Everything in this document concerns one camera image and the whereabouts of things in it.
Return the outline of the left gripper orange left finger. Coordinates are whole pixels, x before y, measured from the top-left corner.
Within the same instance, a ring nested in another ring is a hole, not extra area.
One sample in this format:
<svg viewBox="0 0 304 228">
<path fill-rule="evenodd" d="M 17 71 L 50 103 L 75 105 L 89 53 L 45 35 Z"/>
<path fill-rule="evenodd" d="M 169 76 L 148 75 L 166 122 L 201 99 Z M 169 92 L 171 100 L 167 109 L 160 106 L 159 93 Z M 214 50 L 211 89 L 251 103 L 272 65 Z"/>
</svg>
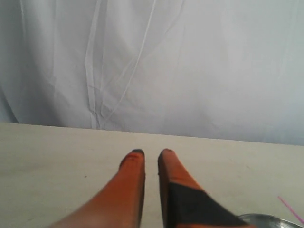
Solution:
<svg viewBox="0 0 304 228">
<path fill-rule="evenodd" d="M 117 173 L 86 204 L 51 225 L 53 228 L 138 228 L 145 191 L 145 156 L 132 150 Z"/>
</svg>

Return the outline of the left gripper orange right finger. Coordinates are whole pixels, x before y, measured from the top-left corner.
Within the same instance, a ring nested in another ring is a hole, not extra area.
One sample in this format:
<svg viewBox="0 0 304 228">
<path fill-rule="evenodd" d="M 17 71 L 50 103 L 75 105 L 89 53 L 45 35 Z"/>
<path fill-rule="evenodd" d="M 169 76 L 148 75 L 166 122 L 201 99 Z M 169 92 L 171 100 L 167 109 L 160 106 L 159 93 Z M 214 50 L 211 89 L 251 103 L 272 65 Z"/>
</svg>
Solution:
<svg viewBox="0 0 304 228">
<path fill-rule="evenodd" d="M 248 228 L 249 224 L 212 199 L 188 173 L 176 153 L 158 158 L 163 225 L 166 228 Z"/>
</svg>

